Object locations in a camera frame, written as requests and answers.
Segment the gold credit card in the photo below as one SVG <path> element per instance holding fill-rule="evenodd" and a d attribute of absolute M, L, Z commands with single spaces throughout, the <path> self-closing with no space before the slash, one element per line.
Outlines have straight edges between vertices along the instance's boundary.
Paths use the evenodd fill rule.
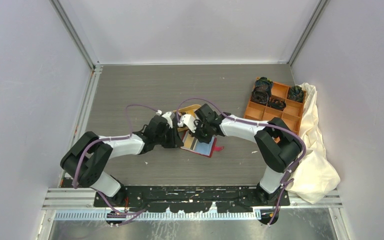
<path fill-rule="evenodd" d="M 198 142 L 198 139 L 194 136 L 189 131 L 186 131 L 184 136 L 183 136 L 183 146 L 181 147 L 184 150 L 187 151 L 194 151 Z"/>

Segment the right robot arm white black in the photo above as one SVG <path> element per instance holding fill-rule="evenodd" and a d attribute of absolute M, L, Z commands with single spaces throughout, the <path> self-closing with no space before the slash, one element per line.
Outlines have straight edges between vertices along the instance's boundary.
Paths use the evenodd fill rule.
<path fill-rule="evenodd" d="M 225 112 L 218 114 L 208 104 L 194 114 L 191 133 L 200 142 L 209 143 L 214 136 L 223 136 L 257 145 L 266 169 L 257 184 L 256 194 L 261 204 L 271 205 L 281 186 L 286 184 L 287 171 L 306 153 L 304 141 L 279 117 L 270 121 L 249 120 Z"/>

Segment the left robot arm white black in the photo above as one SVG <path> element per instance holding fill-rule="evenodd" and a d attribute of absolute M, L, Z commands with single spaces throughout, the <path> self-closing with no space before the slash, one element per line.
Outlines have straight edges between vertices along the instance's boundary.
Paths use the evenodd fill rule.
<path fill-rule="evenodd" d="M 105 173 L 108 160 L 127 155 L 143 155 L 162 146 L 175 149 L 183 146 L 178 132 L 178 121 L 172 113 L 155 115 L 148 124 L 131 135 L 105 137 L 92 131 L 81 138 L 62 157 L 60 167 L 81 188 L 92 188 L 103 194 L 111 205 L 125 203 L 125 186 L 112 175 Z"/>

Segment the orange oval card tray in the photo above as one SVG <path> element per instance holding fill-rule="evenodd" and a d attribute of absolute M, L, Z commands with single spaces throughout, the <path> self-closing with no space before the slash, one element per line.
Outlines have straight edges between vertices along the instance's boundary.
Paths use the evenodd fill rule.
<path fill-rule="evenodd" d="M 197 129 L 197 126 L 195 124 L 195 121 L 197 120 L 195 111 L 198 110 L 201 107 L 199 104 L 193 104 L 184 108 L 181 108 L 179 110 L 174 110 L 174 118 L 179 118 L 179 121 L 177 122 L 177 130 L 179 132 L 183 132 L 186 130 L 191 130 L 192 132 L 195 132 Z"/>

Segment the red card holder wallet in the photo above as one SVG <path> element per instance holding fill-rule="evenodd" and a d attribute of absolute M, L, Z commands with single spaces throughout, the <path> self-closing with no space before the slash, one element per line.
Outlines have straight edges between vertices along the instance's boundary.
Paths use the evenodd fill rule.
<path fill-rule="evenodd" d="M 181 137 L 182 140 L 187 131 L 189 130 L 184 131 L 183 136 Z M 213 137 L 210 143 L 203 143 L 198 141 L 194 151 L 189 151 L 189 150 L 186 150 L 186 151 L 211 158 L 213 155 L 213 152 L 221 152 L 224 148 L 225 148 L 224 146 L 217 146 L 217 138 Z"/>

